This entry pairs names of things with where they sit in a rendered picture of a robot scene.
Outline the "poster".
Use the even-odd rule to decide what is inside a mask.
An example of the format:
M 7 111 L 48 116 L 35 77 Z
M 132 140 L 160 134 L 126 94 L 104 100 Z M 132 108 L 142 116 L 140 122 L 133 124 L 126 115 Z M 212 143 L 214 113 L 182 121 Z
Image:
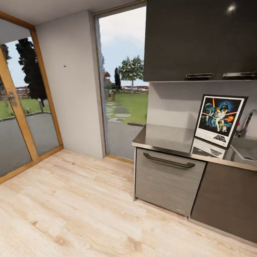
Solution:
M 194 137 L 228 149 L 248 96 L 203 94 Z

